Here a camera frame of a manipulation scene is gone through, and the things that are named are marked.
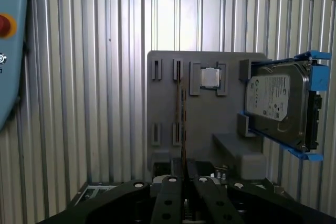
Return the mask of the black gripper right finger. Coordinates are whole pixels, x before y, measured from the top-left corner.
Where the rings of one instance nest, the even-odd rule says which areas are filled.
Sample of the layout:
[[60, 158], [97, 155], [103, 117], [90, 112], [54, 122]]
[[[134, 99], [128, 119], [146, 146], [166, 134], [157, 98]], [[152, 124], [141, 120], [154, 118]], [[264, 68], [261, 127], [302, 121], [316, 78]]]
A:
[[209, 162], [187, 160], [196, 209], [206, 223], [335, 223], [335, 218], [278, 194], [270, 187], [229, 179], [215, 183]]

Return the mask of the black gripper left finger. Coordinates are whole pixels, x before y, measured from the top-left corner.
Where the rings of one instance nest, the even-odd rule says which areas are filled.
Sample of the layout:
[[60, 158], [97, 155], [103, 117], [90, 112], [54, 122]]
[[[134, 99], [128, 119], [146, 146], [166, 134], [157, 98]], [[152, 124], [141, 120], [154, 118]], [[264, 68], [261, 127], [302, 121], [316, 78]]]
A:
[[82, 201], [43, 223], [182, 223], [183, 172], [173, 158], [167, 175], [132, 180]]

